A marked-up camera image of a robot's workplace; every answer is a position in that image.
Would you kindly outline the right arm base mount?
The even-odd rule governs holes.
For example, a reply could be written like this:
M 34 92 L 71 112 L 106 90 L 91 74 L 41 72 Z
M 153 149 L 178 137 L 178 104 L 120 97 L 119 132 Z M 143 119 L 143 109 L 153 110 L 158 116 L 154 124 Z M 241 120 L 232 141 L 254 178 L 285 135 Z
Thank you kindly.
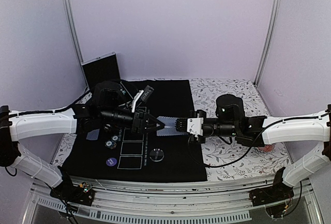
M 256 188 L 249 191 L 249 199 L 253 206 L 288 200 L 288 203 L 283 202 L 282 204 L 266 208 L 267 215 L 274 219 L 282 218 L 286 215 L 290 203 L 292 202 L 292 198 L 294 197 L 293 186 L 287 186 L 283 183 L 282 175 L 284 170 L 285 167 L 282 167 L 276 172 L 271 186 Z

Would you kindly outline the aluminium poker chip case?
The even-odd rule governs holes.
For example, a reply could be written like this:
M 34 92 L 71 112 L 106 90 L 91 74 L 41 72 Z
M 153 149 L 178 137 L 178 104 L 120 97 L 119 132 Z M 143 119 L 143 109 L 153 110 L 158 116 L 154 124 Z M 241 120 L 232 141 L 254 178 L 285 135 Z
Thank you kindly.
M 87 87 L 92 93 L 100 92 L 103 96 L 109 95 L 113 89 L 111 86 L 119 85 L 119 95 L 131 100 L 132 97 L 126 91 L 121 82 L 116 53 L 112 52 L 101 57 L 97 57 L 82 64 L 83 72 L 87 80 Z

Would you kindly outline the green white poker chip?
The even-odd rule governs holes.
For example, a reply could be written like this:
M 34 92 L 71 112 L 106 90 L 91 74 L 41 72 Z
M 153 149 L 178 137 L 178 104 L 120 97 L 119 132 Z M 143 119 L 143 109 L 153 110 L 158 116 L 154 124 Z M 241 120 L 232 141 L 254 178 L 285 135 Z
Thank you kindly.
M 117 142 L 119 140 L 118 136 L 112 136 L 111 141 Z
M 114 149 L 114 148 L 116 148 L 116 146 L 117 146 L 116 142 L 113 142 L 111 140 L 109 140 L 105 143 L 105 147 L 107 147 L 109 149 Z

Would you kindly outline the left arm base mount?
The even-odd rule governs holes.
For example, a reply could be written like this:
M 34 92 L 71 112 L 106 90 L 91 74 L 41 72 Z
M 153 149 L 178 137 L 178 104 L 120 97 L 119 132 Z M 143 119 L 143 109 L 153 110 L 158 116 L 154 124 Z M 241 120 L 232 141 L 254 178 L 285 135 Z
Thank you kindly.
M 65 203 L 92 206 L 95 196 L 92 184 L 82 182 L 75 186 L 69 175 L 62 176 L 62 180 L 58 186 L 51 187 L 51 197 L 62 200 Z

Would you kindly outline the blue playing card deck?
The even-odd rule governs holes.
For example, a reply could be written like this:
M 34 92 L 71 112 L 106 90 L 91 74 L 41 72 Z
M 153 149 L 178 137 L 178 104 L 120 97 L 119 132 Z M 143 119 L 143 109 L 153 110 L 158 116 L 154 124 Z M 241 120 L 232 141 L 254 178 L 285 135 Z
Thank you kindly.
M 164 124 L 164 128 L 156 132 L 158 137 L 189 135 L 187 132 L 187 118 L 159 116 L 157 120 Z

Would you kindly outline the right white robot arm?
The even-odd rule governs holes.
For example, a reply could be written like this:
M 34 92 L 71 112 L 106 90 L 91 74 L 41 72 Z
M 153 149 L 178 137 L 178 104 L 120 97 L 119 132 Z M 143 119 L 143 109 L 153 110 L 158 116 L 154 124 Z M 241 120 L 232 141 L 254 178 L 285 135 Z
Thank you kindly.
M 243 100 L 231 94 L 216 99 L 216 116 L 198 110 L 182 124 L 190 143 L 202 144 L 209 137 L 234 138 L 249 149 L 276 143 L 315 141 L 317 145 L 292 165 L 277 171 L 267 196 L 279 201 L 301 180 L 330 164 L 330 108 L 295 117 L 246 117 Z

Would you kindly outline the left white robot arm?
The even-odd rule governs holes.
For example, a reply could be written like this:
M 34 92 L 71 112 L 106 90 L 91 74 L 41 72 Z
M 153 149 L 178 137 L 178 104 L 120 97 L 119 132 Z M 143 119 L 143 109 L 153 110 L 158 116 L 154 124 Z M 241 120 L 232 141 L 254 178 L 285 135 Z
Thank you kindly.
M 165 124 L 137 107 L 147 102 L 154 89 L 146 86 L 131 96 L 121 82 L 104 81 L 89 90 L 90 102 L 74 102 L 54 110 L 11 111 L 1 106 L 1 167 L 18 169 L 43 181 L 63 196 L 73 200 L 77 189 L 61 168 L 29 152 L 20 140 L 54 134 L 80 134 L 109 126 L 124 127 L 145 134 L 161 130 Z

